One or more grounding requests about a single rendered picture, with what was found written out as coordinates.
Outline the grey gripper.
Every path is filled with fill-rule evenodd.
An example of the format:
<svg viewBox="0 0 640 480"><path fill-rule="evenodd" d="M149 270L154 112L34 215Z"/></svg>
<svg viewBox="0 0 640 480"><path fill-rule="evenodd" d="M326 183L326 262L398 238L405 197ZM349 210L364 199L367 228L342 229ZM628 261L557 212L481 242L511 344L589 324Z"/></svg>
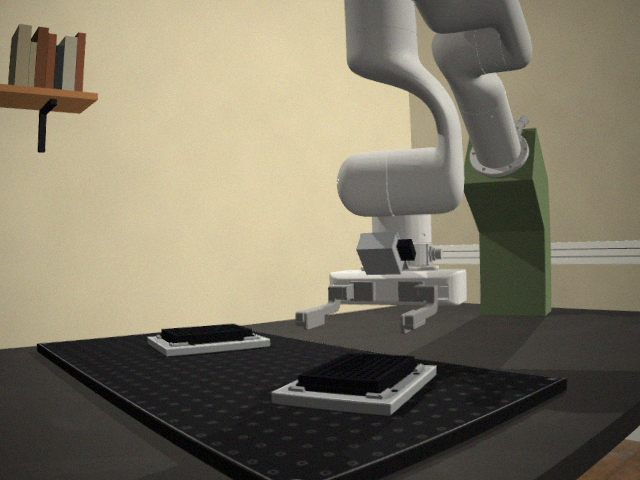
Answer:
<svg viewBox="0 0 640 480"><path fill-rule="evenodd" d="M363 267L331 272L328 303L297 311L296 325L304 330L322 326L325 315L337 312L340 304L424 306L401 315L401 333L406 334L424 325L426 318L436 314L438 306L458 306L467 300L466 270L434 271L438 269L432 265L415 266L402 269L401 275L366 275Z"/></svg>

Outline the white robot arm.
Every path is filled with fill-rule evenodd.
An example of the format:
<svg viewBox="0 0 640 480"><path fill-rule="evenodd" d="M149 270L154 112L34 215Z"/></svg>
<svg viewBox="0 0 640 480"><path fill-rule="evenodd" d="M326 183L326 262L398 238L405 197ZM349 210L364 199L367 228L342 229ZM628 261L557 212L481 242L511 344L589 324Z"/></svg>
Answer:
<svg viewBox="0 0 640 480"><path fill-rule="evenodd" d="M366 275L401 274L442 259L443 250L430 243L431 214L454 210L464 192L458 113L420 63L415 5L436 32L432 54L471 140L473 169L501 177L518 170L529 155L521 136L529 119L522 116L514 124L496 74L522 69L532 57L518 0L344 0L349 69L420 98L438 133L435 148L363 152L342 163L340 200L351 213L372 217L372 233L361 233L356 248Z"/></svg>

